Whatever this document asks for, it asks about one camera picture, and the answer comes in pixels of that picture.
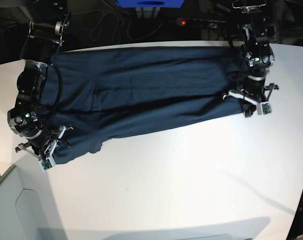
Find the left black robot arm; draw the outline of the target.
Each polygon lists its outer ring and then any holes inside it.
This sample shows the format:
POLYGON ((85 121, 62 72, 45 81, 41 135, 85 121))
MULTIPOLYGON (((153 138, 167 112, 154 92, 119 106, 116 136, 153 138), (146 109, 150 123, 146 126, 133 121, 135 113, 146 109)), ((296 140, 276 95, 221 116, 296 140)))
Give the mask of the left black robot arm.
POLYGON ((251 117, 254 112, 258 115, 268 115, 272 113, 271 94, 278 90, 279 86, 275 83, 265 85, 270 67, 275 61, 268 39, 266 20, 261 10, 266 1, 234 0, 231 5, 239 11, 237 25, 243 35, 239 52, 242 63, 237 72, 228 75, 236 86, 224 93, 222 98, 233 97, 240 100, 246 118, 251 117))

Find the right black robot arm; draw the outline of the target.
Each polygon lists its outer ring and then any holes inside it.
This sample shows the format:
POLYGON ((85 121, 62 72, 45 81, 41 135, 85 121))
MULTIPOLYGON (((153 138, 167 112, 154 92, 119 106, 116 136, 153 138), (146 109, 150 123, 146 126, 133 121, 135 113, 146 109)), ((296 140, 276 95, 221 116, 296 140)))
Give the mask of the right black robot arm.
POLYGON ((41 163, 48 163, 59 139, 45 126, 41 101, 48 69, 64 40, 63 33, 70 23, 71 13, 65 0, 7 0, 5 6, 18 8, 29 20, 29 31, 20 58, 23 72, 18 76, 18 95, 14 108, 7 113, 7 124, 17 135, 27 139, 17 151, 28 151, 41 163))

